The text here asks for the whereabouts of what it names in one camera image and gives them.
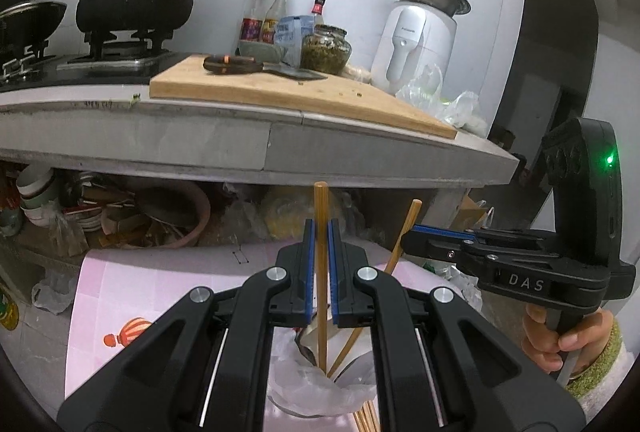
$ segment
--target human hand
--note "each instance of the human hand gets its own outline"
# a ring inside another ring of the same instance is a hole
[[[560,351],[580,351],[578,362],[573,374],[582,372],[596,361],[604,351],[611,329],[613,327],[613,313],[598,309],[588,315],[572,330],[562,336],[546,328],[546,309],[534,304],[527,304],[527,314],[522,319],[526,336],[522,339],[521,347],[524,353],[532,359],[547,374],[562,368]]]

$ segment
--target frying pan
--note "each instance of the frying pan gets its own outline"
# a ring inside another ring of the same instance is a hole
[[[49,38],[62,22],[66,4],[28,0],[0,11],[0,54],[21,57],[23,49]]]

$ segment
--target screw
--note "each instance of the screw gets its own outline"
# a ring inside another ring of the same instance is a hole
[[[433,297],[442,304],[447,304],[453,300],[453,291],[448,287],[439,287],[433,292]]]
[[[205,287],[195,287],[189,293],[189,298],[191,299],[191,301],[195,302],[196,304],[200,304],[201,302],[206,302],[207,300],[209,300],[210,296],[211,296],[211,291]]]
[[[270,280],[282,280],[287,276],[287,270],[284,268],[280,268],[279,266],[274,266],[273,268],[269,268],[267,270],[267,277]]]
[[[365,266],[358,270],[358,276],[363,280],[373,280],[378,276],[378,270],[371,266]]]

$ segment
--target gas stove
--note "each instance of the gas stove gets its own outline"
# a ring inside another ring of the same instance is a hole
[[[171,34],[136,32],[138,40],[118,41],[115,35],[87,34],[90,51],[84,56],[46,56],[42,47],[2,65],[0,92],[50,86],[148,85],[158,73],[189,54],[162,48]]]

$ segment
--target kitchen counter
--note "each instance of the kitchen counter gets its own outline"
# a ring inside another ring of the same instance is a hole
[[[508,183],[493,143],[300,110],[151,99],[148,86],[0,93],[0,157],[59,168],[207,181],[468,189]]]

